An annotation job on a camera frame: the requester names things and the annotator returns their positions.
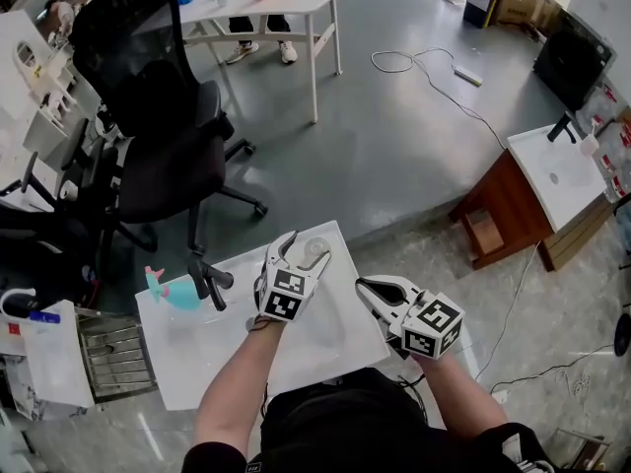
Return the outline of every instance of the toy fish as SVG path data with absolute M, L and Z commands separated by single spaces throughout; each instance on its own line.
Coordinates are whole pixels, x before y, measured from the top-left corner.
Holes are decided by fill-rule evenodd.
M 145 277 L 149 285 L 151 296 L 157 302 L 164 298 L 167 303 L 181 310 L 195 310 L 201 305 L 201 300 L 197 296 L 195 284 L 192 279 L 185 278 L 171 282 L 170 284 L 160 284 L 158 279 L 165 273 L 165 269 L 154 271 L 151 266 L 145 267 Z

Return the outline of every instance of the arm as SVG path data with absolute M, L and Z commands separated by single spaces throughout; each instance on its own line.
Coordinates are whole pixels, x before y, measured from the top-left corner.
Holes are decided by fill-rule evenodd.
M 462 439 L 474 439 L 508 422 L 499 403 L 462 369 L 454 356 L 445 354 L 438 361 L 413 357 L 423 369 L 448 431 Z
M 194 444 L 218 441 L 246 455 L 284 329 L 285 322 L 257 318 L 244 342 L 206 389 L 195 417 Z

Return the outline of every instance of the floor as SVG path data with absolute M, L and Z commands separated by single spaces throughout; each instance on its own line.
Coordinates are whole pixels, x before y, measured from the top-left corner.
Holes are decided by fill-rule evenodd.
M 267 243 L 291 229 L 336 219 L 350 243 L 361 275 L 404 275 L 432 291 L 443 291 L 466 311 L 467 335 L 457 357 L 473 375 L 497 342 L 531 252 L 473 272 L 459 226 L 444 221 L 409 223 L 368 235 L 449 202 L 464 193 L 499 155 L 486 127 L 431 90 L 419 72 L 387 75 L 370 62 L 376 50 L 422 50 L 441 46 L 456 63 L 484 78 L 476 89 L 451 73 L 434 53 L 427 65 L 434 80 L 484 115 L 506 138 L 555 121 L 560 102 L 530 74 L 537 46 L 514 30 L 480 31 L 461 21 L 461 10 L 442 0 L 339 0 L 344 74 L 335 78 L 327 48 L 318 60 L 320 119 L 309 126 L 306 64 L 280 64 L 274 44 L 229 68 L 219 68 L 204 46 L 188 54 L 200 80 L 216 79 L 238 133 L 258 152 L 229 167 L 229 184 L 260 197 L 270 207 L 262 221 L 247 207 L 215 198 L 204 204 L 200 237 L 210 261 Z M 325 13 L 316 19 L 322 29 Z M 303 28 L 290 18 L 292 28 Z M 228 53 L 228 46 L 221 49 Z M 299 48 L 301 60 L 305 52 Z M 156 254 L 116 241 L 109 291 L 101 305 L 132 309 L 133 294 L 146 286 L 142 268 L 166 267 L 166 278 L 186 264 L 186 218 L 155 224 Z M 533 259 L 506 334 L 480 377 L 498 381 L 568 364 L 609 345 L 620 304 L 630 296 L 617 265 L 624 250 L 613 219 L 566 268 L 546 273 Z M 609 348 L 566 372 L 503 385 L 510 418 L 533 427 L 550 444 L 562 427 L 613 441 L 605 462 L 614 470 L 629 444 L 631 361 Z M 418 375 L 412 362 L 391 357 L 386 374 Z M 589 376 L 589 390 L 570 394 Z M 440 416 L 425 382 L 419 384 L 430 424 Z M 35 423 L 28 436 L 52 472 L 179 471 L 190 445 L 193 412 L 167 412 L 158 392 L 91 409 L 86 415 Z M 257 447 L 257 433 L 250 441 Z
M 456 356 L 472 375 L 488 361 L 506 313 L 531 257 L 526 250 L 473 272 L 462 228 L 444 223 L 396 232 L 351 250 L 360 275 L 398 274 L 421 287 L 443 291 L 466 312 Z M 624 250 L 610 219 L 560 272 L 546 273 L 537 257 L 526 274 L 506 334 L 480 382 L 486 388 L 503 380 L 542 372 L 575 361 L 612 341 L 620 304 L 629 295 L 618 271 Z M 381 363 L 385 374 L 415 379 L 419 370 L 397 355 Z M 569 387 L 582 375 L 588 391 L 574 397 Z M 426 382 L 419 391 L 432 426 L 442 425 Z M 608 470 L 624 458 L 631 439 L 631 357 L 615 358 L 610 348 L 561 372 L 525 383 L 504 385 L 510 419 L 532 427 L 551 452 L 566 452 L 550 442 L 557 427 L 603 435 L 613 445 Z M 28 437 L 53 473 L 176 472 L 190 445 L 193 411 L 167 412 L 159 392 L 108 403 L 86 415 L 34 423 Z M 252 434 L 250 454 L 257 450 Z
M 462 9 L 443 0 L 339 0 L 343 75 L 333 75 L 332 47 L 317 60 L 319 122 L 309 125 L 306 52 L 280 62 L 275 43 L 238 64 L 218 67 L 205 45 L 187 50 L 196 76 L 215 79 L 237 135 L 257 153 L 231 161 L 227 183 L 264 201 L 269 213 L 215 195 L 203 204 L 199 238 L 216 262 L 268 243 L 282 233 L 337 220 L 347 239 L 428 211 L 467 191 L 500 154 L 488 128 L 432 90 L 418 71 L 385 74 L 371 53 L 444 47 L 456 64 L 484 80 L 475 88 L 452 73 L 449 57 L 424 56 L 434 82 L 488 119 L 501 138 L 555 122 L 558 99 L 531 73 L 539 46 L 514 29 L 479 30 Z M 304 22 L 288 17 L 292 29 Z M 328 11 L 315 18 L 324 30 Z M 221 44 L 227 57 L 234 45 Z M 393 62 L 386 62 L 394 67 Z M 134 308 L 146 286 L 144 267 L 186 268 L 186 215 L 153 224 L 157 253 L 134 250 L 118 238 L 109 285 L 99 306 Z

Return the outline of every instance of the white sneaker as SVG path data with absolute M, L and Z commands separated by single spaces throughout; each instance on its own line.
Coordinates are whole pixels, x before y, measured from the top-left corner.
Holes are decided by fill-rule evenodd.
M 292 42 L 290 41 L 280 42 L 278 44 L 278 47 L 280 48 L 280 55 L 281 55 L 281 58 L 283 59 L 283 63 L 285 64 L 293 63 L 294 61 L 298 59 L 298 53 L 296 52 L 296 49 L 294 49 Z
M 233 63 L 237 63 L 241 61 L 249 54 L 258 51 L 258 44 L 256 42 L 251 42 L 250 45 L 238 45 L 235 48 L 235 52 L 226 60 L 226 64 L 232 65 Z

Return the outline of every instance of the metal rack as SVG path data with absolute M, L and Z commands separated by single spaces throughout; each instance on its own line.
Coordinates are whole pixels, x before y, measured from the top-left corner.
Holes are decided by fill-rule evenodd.
M 84 365 L 96 403 L 156 390 L 142 325 L 134 315 L 76 308 Z

